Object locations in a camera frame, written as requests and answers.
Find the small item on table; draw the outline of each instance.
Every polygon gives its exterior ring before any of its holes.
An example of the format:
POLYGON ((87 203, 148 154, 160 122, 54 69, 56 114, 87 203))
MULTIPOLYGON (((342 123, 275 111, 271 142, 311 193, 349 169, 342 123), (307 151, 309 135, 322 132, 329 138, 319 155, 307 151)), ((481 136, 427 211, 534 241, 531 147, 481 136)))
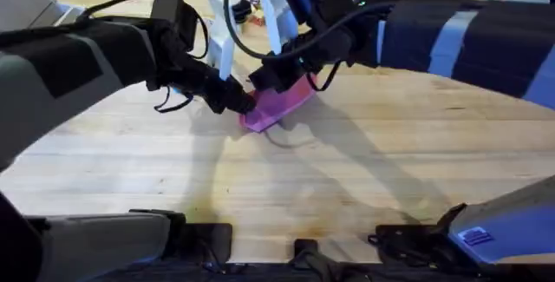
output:
POLYGON ((260 3, 260 0, 250 0, 250 2, 254 9, 252 10, 252 14, 249 18, 249 22, 256 24, 260 27, 265 26, 266 21, 264 18, 264 11, 262 10, 262 4, 260 3))

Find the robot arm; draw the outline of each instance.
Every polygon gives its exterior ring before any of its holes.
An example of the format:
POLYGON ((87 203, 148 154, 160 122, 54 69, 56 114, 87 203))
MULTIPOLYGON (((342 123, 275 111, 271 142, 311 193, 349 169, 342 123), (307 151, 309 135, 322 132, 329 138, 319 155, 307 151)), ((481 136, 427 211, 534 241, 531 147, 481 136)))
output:
POLYGON ((287 0, 311 31, 286 43, 282 55, 259 57, 255 87, 283 92, 307 72, 346 62, 428 72, 555 108, 553 6, 372 1, 287 0))
POLYGON ((26 147, 108 95, 139 82, 198 95, 212 111, 246 113, 254 100, 232 77, 186 52, 168 21, 108 17, 0 34, 0 169, 26 147))

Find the wooden tabletop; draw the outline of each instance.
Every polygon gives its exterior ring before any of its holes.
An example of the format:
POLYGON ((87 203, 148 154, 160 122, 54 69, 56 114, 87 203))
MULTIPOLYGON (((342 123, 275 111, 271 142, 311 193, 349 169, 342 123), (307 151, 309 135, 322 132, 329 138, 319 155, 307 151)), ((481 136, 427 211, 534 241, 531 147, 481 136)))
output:
MULTIPOLYGON (((152 1, 105 13, 147 16, 152 1)), ((186 1, 212 14, 206 0, 186 1)), ((249 25, 243 39, 268 51, 263 28, 249 25)), ((236 53, 236 75, 260 65, 236 53)), ((159 115, 164 96, 143 84, 110 96, 29 148, 0 189, 28 214, 158 208, 229 222, 236 262, 286 261, 297 238, 368 262, 376 225, 433 223, 463 201, 555 174, 555 113, 434 75, 342 67, 327 92, 264 134, 202 101, 159 115)))

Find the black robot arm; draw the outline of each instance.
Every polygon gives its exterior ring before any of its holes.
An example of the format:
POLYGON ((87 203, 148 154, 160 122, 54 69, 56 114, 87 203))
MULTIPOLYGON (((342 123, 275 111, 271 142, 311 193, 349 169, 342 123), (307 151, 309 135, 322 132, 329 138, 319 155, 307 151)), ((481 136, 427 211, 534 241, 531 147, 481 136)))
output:
POLYGON ((254 108, 238 82, 220 80, 216 69, 187 54, 191 49, 171 23, 150 18, 0 34, 0 169, 51 129, 139 82, 201 96, 217 114, 254 108))

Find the blue panel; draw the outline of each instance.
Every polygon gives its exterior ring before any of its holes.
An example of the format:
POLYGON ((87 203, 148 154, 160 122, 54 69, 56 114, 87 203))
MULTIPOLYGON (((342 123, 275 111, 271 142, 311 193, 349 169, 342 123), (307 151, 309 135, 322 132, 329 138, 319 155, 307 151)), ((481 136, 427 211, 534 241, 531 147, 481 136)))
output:
POLYGON ((529 207, 500 214, 449 238, 479 263, 555 252, 555 207, 529 207))
POLYGON ((524 99, 555 109, 555 47, 539 68, 524 99))
POLYGON ((443 27, 432 49, 428 73, 450 78, 457 63, 468 25, 478 15, 476 11, 457 12, 443 27))

